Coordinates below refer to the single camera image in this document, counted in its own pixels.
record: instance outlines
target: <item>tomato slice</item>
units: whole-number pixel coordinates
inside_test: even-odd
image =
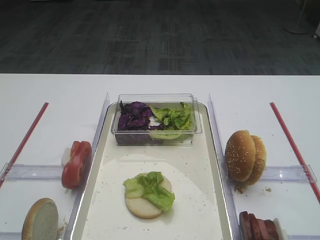
[[[76,152],[78,150],[80,146],[80,142],[79,141],[74,141],[71,147],[71,153],[70,153],[70,157],[73,158],[76,155]]]
[[[73,142],[70,161],[64,166],[61,182],[67,189],[75,189],[81,184],[86,160],[91,153],[91,145],[87,141]]]

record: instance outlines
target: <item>gray carpet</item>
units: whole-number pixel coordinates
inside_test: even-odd
[[[0,2],[0,73],[320,75],[295,0]]]

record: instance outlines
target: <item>sesame seed bun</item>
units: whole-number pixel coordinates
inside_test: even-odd
[[[255,184],[266,167],[267,152],[262,139],[249,131],[236,131],[225,147],[225,161],[231,179]]]
[[[167,189],[169,192],[172,191],[171,183],[165,176],[163,176],[163,181],[160,183],[160,185]],[[162,213],[162,211],[156,205],[141,197],[125,197],[125,204],[128,210],[133,215],[142,219],[154,219],[156,217],[159,217]]]
[[[246,185],[253,185],[259,181],[266,168],[267,159],[267,151],[261,137],[254,135],[251,137],[255,146],[255,162],[251,175],[244,182]]]

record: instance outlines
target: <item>purple cabbage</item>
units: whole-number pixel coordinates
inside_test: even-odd
[[[149,126],[153,113],[143,102],[134,101],[123,104],[120,101],[121,115],[118,122],[119,131],[165,130],[165,125]],[[120,145],[158,144],[161,140],[152,139],[148,134],[116,134],[116,141]]]

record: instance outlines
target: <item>bottom bun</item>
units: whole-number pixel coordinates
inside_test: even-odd
[[[160,185],[171,192],[171,183],[165,176],[163,176],[163,181]],[[133,215],[142,219],[156,218],[162,212],[156,205],[141,197],[125,198],[125,204]]]
[[[25,217],[22,240],[56,240],[58,234],[58,210],[50,198],[36,201]]]

